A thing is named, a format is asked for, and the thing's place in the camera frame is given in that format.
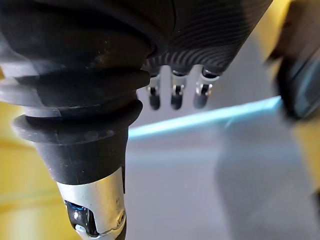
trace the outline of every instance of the black device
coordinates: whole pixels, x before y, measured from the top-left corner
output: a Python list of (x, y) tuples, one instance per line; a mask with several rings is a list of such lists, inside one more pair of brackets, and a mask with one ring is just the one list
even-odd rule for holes
[[(14, 131), (35, 143), (82, 239), (125, 237), (136, 89), (163, 65), (182, 77), (201, 64), (205, 81), (217, 78), (271, 1), (0, 0), (0, 100), (23, 106)], [(172, 85), (174, 109), (182, 85)], [(209, 90), (199, 84), (196, 107)], [(160, 107), (156, 88), (150, 100)]]

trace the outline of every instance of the robotic hand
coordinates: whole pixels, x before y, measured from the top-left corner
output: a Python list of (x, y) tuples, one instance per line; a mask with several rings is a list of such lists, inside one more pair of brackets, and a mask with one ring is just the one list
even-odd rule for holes
[(171, 105), (203, 65), (203, 107), (272, 0), (0, 0), (0, 100), (25, 115), (16, 134), (34, 142), (84, 240), (126, 235), (128, 127), (147, 90), (160, 107), (159, 69), (172, 69)]

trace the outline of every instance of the silver metal cylinder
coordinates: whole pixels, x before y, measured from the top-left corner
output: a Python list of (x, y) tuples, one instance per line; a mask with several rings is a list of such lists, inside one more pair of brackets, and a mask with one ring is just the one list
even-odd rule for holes
[(115, 240), (126, 223), (122, 167), (95, 182), (67, 185), (57, 182), (64, 201), (92, 211), (98, 236), (86, 233), (85, 226), (76, 225), (82, 239)]

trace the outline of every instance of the blue light strip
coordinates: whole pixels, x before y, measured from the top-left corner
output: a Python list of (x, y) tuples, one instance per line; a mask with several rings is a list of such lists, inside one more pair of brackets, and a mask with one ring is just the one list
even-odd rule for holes
[(129, 140), (133, 140), (136, 138), (148, 137), (150, 135), (190, 128), (206, 123), (244, 117), (259, 112), (273, 111), (278, 109), (277, 106), (279, 106), (280, 102), (281, 97), (275, 96), (242, 105), (223, 107), (211, 111), (159, 121), (129, 129), (128, 137)]

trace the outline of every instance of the textured palm cover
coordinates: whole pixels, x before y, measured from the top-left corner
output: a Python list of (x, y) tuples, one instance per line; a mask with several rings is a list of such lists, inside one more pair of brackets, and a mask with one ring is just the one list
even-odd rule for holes
[[(149, 58), (144, 68), (162, 65), (188, 68), (207, 66), (221, 74), (232, 62), (272, 0), (193, 0), (184, 21), (172, 33), (167, 53)], [(176, 12), (183, 1), (176, 0)]]

